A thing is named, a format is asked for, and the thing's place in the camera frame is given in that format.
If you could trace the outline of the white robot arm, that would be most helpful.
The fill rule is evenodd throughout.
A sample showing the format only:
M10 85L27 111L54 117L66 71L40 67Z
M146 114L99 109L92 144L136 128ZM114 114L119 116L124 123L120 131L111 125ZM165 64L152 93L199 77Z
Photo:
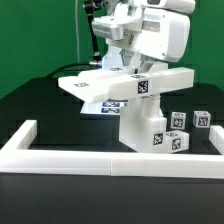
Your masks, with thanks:
M134 67L140 72L166 68L185 52L189 14L194 0L128 0L92 22L94 33L106 40L105 69Z

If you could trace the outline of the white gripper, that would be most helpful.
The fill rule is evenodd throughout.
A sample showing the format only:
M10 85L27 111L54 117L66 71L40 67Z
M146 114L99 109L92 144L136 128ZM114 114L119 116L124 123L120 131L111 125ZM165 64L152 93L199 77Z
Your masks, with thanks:
M185 52L189 30L188 16L147 8L140 32L126 28L121 40L107 39L106 43L155 59L178 62Z

